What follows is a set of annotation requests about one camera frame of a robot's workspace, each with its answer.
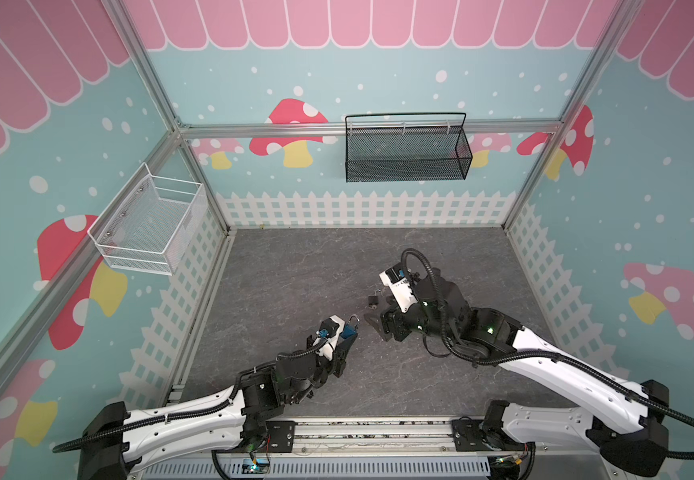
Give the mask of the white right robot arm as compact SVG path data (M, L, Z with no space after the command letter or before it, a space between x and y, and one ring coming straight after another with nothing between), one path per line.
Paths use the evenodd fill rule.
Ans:
M492 401L480 423L494 450L524 444L578 445L632 475L653 478L668 459L694 461L694 418L672 409L668 388L608 374L579 360L503 312L472 307L457 284L445 280L417 249L380 274L391 293L372 321L386 341L413 333L438 338L442 357L473 367L501 367L573 402L568 412Z

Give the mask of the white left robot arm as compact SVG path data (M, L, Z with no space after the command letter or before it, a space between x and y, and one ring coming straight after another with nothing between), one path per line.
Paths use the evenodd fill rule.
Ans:
M122 402L104 407L82 435L53 447L80 454L80 479L127 479L155 464L205 450L253 452L269 436L268 421L289 405L312 397L340 377L357 340L353 330L326 336L307 347L241 371L226 389L170 407L129 410Z

